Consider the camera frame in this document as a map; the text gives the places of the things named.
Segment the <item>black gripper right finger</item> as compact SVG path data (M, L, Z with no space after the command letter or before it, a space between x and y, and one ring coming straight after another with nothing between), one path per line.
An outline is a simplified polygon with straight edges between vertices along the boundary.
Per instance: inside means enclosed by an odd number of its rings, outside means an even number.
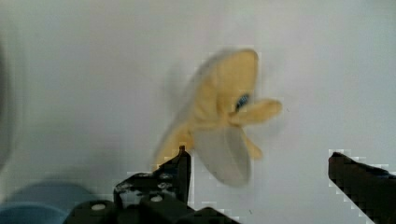
M374 224L396 223L395 175L334 152L328 177Z

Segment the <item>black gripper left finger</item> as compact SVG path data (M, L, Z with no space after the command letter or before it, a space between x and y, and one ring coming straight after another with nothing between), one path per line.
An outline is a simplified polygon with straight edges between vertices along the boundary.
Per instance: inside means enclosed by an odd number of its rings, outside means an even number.
M120 208L138 205L145 196L164 194L186 203L190 182L191 155L181 146L173 159L161 164L155 171L134 174L117 184L113 199Z

